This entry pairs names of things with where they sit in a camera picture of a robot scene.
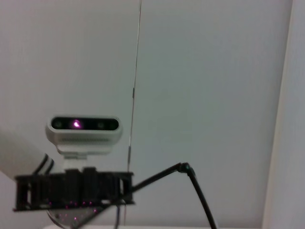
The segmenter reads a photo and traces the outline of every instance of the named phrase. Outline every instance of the white wall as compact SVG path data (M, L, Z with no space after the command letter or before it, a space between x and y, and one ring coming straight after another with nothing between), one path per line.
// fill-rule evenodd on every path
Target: white wall
M260 227L290 0L144 0L135 90L135 182L195 169L221 227ZM207 226L184 175L135 195L129 225Z
M305 2L294 0L264 228L305 227Z
M56 162L44 133L53 114L116 115L123 136L92 157L103 170L126 170L138 33L138 0L1 0L0 128ZM46 213L12 213L15 184L0 175L1 229L39 229ZM112 224L115 211L98 222Z

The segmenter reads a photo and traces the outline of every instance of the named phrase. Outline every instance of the white cylinder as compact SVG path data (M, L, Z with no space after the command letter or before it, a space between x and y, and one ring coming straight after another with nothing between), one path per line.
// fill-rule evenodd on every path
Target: white cylinder
M0 171L11 179L18 175L32 174L43 162L45 154L21 136L0 130ZM51 165L52 158L41 168L43 174ZM61 172L61 166L54 163L50 173Z

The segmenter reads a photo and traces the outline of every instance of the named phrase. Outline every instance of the camera housing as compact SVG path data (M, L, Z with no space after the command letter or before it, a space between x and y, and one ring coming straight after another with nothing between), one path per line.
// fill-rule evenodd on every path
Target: camera housing
M46 125L46 135L65 158L108 154L122 136L115 116L56 115Z

